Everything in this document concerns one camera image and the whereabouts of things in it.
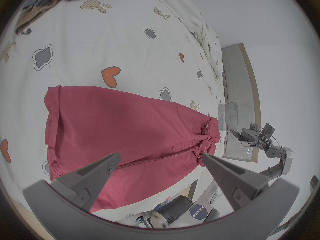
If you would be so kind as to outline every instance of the folded red cloth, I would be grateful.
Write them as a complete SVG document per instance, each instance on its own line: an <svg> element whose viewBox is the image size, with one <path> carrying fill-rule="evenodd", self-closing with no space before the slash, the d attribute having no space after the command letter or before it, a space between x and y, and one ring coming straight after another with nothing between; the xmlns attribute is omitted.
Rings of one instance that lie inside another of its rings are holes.
<svg viewBox="0 0 320 240"><path fill-rule="evenodd" d="M121 152L90 212L166 190L220 140L217 119L174 102L93 86L50 87L44 102L51 180Z"/></svg>

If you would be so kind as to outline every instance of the patterned bed sheet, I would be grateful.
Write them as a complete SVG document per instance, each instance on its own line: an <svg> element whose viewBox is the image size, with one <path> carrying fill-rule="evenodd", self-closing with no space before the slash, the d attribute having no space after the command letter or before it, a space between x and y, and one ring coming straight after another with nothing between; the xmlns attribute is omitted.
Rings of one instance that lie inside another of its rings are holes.
<svg viewBox="0 0 320 240"><path fill-rule="evenodd" d="M30 35L17 36L18 15L13 19L0 44L0 177L14 200L30 210L22 190L41 179L50 182L43 102L48 87L114 88L218 116L223 82L199 41L199 26L212 37L206 40L215 40L211 56L220 56L218 38L203 20L191 33L175 14L160 0L62 0L30 25ZM219 63L216 70L223 68ZM221 132L219 157L224 138ZM198 166L159 194L95 214L117 221L151 210L205 170Z"/></svg>

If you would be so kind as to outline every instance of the blue circular logo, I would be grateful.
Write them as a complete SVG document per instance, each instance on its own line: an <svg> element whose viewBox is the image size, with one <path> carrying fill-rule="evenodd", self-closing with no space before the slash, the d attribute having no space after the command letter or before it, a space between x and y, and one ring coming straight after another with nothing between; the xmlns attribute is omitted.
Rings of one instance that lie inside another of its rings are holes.
<svg viewBox="0 0 320 240"><path fill-rule="evenodd" d="M189 211L190 215L196 220L204 220L208 216L207 209L200 204L195 204Z"/></svg>

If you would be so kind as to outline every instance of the bed headboard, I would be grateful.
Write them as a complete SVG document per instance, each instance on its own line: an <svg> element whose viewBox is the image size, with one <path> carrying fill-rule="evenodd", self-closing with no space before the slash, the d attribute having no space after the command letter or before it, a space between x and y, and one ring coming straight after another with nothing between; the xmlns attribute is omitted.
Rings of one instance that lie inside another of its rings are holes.
<svg viewBox="0 0 320 240"><path fill-rule="evenodd" d="M244 44L222 49L225 102L238 103L238 132L254 122L261 126L258 87ZM223 158L258 162L257 148L246 148L232 134L226 134Z"/></svg>

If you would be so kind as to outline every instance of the gray wall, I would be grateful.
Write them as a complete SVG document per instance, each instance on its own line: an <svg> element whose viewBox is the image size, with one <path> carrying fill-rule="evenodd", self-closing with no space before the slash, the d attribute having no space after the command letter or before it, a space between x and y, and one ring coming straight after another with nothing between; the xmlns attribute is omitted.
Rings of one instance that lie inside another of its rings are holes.
<svg viewBox="0 0 320 240"><path fill-rule="evenodd" d="M280 145L294 152L291 170L283 177L299 186L300 193L287 221L308 199L312 176L320 178L319 39L294 0L192 1L222 48L244 43L258 85L262 127L274 126ZM228 161L256 172L278 163L263 151L258 163ZM217 205L222 215L232 212L223 199Z"/></svg>

